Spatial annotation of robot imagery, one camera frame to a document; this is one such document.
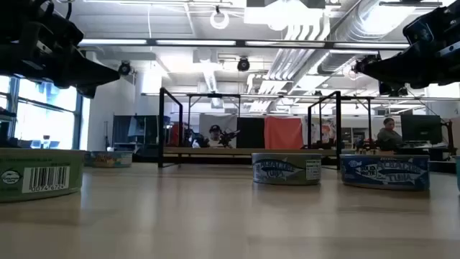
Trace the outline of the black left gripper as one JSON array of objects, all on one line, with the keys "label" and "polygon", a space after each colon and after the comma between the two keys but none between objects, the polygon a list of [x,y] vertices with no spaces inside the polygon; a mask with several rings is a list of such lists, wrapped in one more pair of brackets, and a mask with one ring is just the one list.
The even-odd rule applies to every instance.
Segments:
[{"label": "black left gripper", "polygon": [[[66,3],[68,13],[61,17],[70,20],[72,2]],[[0,0],[0,74],[74,86],[93,99],[96,87],[118,81],[119,72],[81,58],[75,45],[61,45],[43,23],[51,14],[53,0]]]}]

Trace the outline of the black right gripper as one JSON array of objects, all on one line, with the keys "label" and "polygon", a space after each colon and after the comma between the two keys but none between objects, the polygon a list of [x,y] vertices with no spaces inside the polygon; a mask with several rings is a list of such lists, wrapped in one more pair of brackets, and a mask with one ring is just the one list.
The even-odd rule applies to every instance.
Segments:
[{"label": "black right gripper", "polygon": [[432,43],[409,43],[408,49],[390,58],[376,54],[356,61],[356,73],[379,81],[380,96],[407,96],[405,84],[425,88],[432,83],[443,86],[460,81],[460,0],[423,15],[436,26]]}]

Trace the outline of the teal yellow label can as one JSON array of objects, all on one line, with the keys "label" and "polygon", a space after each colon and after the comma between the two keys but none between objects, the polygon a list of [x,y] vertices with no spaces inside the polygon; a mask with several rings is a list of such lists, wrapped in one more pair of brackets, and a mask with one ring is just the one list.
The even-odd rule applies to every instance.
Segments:
[{"label": "teal yellow label can", "polygon": [[132,153],[125,151],[90,151],[85,154],[84,166],[92,168],[128,168]]}]

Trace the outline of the gold top green label can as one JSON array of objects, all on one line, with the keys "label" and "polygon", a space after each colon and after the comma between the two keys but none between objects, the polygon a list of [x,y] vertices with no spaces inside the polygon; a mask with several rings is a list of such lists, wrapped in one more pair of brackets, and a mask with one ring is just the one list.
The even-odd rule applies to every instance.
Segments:
[{"label": "gold top green label can", "polygon": [[79,192],[84,156],[82,150],[0,148],[0,203]]}]

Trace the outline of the blue label tuna can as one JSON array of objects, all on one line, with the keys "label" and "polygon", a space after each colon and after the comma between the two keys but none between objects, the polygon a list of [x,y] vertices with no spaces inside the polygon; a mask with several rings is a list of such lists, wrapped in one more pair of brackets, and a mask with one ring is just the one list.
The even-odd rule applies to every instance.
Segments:
[{"label": "blue label tuna can", "polygon": [[341,155],[342,183],[388,190],[427,191],[427,155]]}]

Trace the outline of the grey label albacore tuna can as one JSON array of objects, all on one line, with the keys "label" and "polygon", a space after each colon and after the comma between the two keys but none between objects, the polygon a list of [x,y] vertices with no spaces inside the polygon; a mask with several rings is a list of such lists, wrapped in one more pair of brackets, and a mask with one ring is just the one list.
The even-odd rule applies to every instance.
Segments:
[{"label": "grey label albacore tuna can", "polygon": [[308,186],[321,181],[321,154],[253,153],[255,183]]}]

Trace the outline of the dark cabinet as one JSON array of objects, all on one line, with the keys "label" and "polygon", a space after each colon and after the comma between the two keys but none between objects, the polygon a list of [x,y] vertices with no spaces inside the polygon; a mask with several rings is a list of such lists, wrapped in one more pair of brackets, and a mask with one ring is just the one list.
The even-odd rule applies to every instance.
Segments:
[{"label": "dark cabinet", "polygon": [[157,143],[157,115],[114,115],[113,143]]}]

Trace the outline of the large window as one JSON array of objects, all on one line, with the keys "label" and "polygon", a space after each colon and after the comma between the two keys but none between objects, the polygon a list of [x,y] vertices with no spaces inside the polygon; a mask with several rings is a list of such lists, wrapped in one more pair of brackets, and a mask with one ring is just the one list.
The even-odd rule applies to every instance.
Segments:
[{"label": "large window", "polygon": [[83,97],[73,87],[0,76],[0,138],[26,148],[81,147]]}]

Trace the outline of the person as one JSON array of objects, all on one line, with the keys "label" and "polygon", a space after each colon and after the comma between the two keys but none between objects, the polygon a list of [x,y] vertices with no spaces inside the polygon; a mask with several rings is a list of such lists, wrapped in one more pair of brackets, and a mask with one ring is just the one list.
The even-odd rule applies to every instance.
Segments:
[{"label": "person", "polygon": [[384,127],[377,134],[377,146],[383,151],[394,151],[404,142],[402,137],[395,131],[395,120],[386,118],[383,121]]},{"label": "person", "polygon": [[229,133],[222,131],[217,124],[209,128],[208,134],[209,136],[206,138],[208,147],[232,148]]}]

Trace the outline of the black computer monitor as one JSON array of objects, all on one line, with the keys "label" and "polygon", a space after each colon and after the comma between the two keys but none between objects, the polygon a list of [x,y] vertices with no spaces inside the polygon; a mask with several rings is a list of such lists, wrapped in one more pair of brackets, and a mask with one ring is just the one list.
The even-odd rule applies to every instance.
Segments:
[{"label": "black computer monitor", "polygon": [[429,142],[438,144],[443,141],[441,118],[436,115],[402,115],[402,140],[405,142]]}]

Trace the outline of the orange cloth panel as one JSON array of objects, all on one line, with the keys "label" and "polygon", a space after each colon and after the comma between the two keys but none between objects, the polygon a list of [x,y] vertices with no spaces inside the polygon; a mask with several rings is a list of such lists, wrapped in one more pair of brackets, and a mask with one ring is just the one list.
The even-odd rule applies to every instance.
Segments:
[{"label": "orange cloth panel", "polygon": [[264,119],[264,146],[266,149],[301,149],[302,122],[299,118],[266,117]]}]

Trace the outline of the white cloth panel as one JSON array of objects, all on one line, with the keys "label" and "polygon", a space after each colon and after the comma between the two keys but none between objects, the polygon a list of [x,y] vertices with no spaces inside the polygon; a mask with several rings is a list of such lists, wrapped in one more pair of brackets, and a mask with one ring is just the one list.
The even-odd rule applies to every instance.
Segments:
[{"label": "white cloth panel", "polygon": [[235,132],[237,130],[237,116],[201,114],[199,117],[199,133],[202,134],[205,138],[208,138],[209,128],[215,124],[217,124],[224,132]]}]

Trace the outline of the black cloth panel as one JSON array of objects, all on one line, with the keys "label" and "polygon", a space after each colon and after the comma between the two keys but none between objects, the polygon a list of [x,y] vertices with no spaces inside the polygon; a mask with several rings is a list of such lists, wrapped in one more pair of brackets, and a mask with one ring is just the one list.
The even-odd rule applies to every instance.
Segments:
[{"label": "black cloth panel", "polygon": [[237,148],[265,147],[265,119],[257,117],[239,117],[237,119]]}]

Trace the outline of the black overhead light beam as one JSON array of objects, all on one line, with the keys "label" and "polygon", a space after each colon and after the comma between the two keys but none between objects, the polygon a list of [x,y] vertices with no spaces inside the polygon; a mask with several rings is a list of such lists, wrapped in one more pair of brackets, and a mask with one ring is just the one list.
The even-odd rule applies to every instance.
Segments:
[{"label": "black overhead light beam", "polygon": [[320,40],[203,40],[157,38],[88,38],[81,47],[132,46],[132,47],[241,47],[325,50],[404,50],[407,43],[400,42],[337,42]]}]

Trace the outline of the black shelf side frame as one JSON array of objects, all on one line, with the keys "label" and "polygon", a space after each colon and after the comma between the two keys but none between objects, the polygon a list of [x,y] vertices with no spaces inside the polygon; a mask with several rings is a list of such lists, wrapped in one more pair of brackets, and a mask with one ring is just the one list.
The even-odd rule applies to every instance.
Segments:
[{"label": "black shelf side frame", "polygon": [[311,122],[312,122],[312,108],[316,105],[321,105],[326,100],[334,100],[336,104],[336,169],[339,171],[341,169],[340,155],[342,151],[342,138],[341,138],[341,92],[334,91],[328,96],[323,96],[319,98],[316,102],[312,103],[308,107],[308,148],[312,148],[311,142]]},{"label": "black shelf side frame", "polygon": [[158,149],[157,149],[157,166],[165,168],[165,96],[172,99],[179,107],[179,130],[178,130],[178,147],[183,146],[183,105],[164,87],[159,91],[159,114],[158,114]]}]

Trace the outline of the black aluminium table frame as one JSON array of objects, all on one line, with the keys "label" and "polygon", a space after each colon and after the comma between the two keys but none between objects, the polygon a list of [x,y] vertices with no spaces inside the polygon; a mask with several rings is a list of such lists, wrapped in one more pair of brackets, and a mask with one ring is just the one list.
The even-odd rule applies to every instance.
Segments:
[{"label": "black aluminium table frame", "polygon": [[[133,155],[133,163],[157,163],[157,156]],[[337,166],[336,156],[322,157],[322,165]],[[207,165],[251,165],[250,155],[169,155],[162,159],[164,167],[173,164],[207,164]]]}]

